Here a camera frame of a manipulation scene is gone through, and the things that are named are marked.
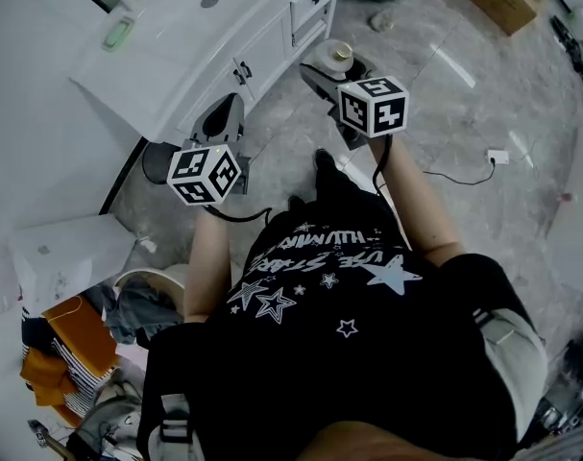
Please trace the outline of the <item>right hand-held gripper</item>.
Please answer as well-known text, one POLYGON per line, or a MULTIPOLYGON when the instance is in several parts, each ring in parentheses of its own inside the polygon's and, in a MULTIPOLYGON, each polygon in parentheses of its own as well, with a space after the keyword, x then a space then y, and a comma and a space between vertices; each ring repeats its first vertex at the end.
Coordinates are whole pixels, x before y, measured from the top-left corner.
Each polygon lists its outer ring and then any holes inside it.
POLYGON ((393 76, 371 78, 375 67, 355 57, 346 71, 349 83, 338 85, 313 65, 299 65, 301 78, 322 100, 337 102, 340 122, 367 139, 404 131, 409 112, 408 90, 393 76))

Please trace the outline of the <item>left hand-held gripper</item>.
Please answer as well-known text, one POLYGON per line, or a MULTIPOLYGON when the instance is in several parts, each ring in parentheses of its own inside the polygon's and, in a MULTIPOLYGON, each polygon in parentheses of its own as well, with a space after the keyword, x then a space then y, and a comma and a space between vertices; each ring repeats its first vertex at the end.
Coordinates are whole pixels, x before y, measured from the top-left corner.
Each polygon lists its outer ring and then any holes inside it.
POLYGON ((250 159, 241 152, 244 118, 242 97, 226 95, 203 112, 191 136, 171 155, 165 181, 186 206, 219 206, 230 195, 248 193, 250 159))

